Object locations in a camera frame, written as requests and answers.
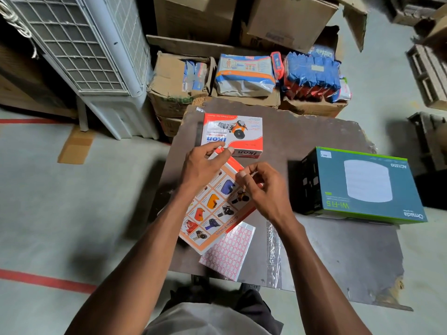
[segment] white cord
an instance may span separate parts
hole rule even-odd
[[[18,15],[14,12],[14,10],[12,10],[9,7],[9,5],[3,0],[0,0],[0,14],[3,16],[3,18],[6,20],[6,22],[8,22],[11,26],[13,26],[20,33],[20,35],[22,35],[30,40],[30,42],[34,48],[33,56],[31,56],[31,58],[38,59],[39,56],[37,55],[37,49],[36,49],[36,45],[34,44],[34,41],[32,39],[33,35],[31,34],[31,31],[19,19]]]

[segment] red floor line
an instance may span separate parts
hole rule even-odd
[[[0,280],[23,282],[30,285],[39,285],[44,287],[69,290],[72,292],[86,293],[86,294],[91,294],[96,289],[96,286],[89,285],[87,283],[55,279],[53,277],[33,275],[21,271],[6,270],[6,269],[0,269]]]
[[[35,119],[0,119],[0,124],[11,124],[11,123],[66,123],[60,122],[52,119],[43,119],[43,118],[35,118]]]

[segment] concrete floor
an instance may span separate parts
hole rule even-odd
[[[360,123],[379,153],[408,157],[418,173],[417,144],[405,118],[437,111],[424,106],[405,58],[413,29],[390,24],[373,7],[363,53],[340,11],[330,23],[341,27],[342,71],[354,94],[338,117]],[[16,117],[22,116],[0,111],[0,118]],[[99,134],[84,165],[59,164],[70,130],[69,124],[0,125],[0,268],[98,284],[141,229],[169,146]],[[429,223],[405,225],[398,232],[405,269],[400,303],[414,312],[353,304],[374,334],[441,334],[447,327],[447,214],[426,213]],[[153,317],[169,289],[189,279],[168,274]],[[234,282],[213,283],[238,288]],[[283,334],[304,333],[294,293],[262,288],[261,295],[285,324]],[[62,334],[86,298],[0,280],[1,333]]]

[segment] black pants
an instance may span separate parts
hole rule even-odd
[[[166,302],[161,313],[183,302],[211,303],[211,299],[209,293],[199,285],[180,287],[176,292],[171,290],[171,299]],[[252,319],[272,335],[281,334],[284,325],[275,320],[259,292],[253,289],[245,292],[239,298],[234,310]]]

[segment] omada router box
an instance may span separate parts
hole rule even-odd
[[[233,147],[235,157],[258,158],[262,153],[262,118],[205,113],[201,144],[215,141]]]
[[[427,221],[405,158],[316,147],[298,172],[302,214],[394,224]]]

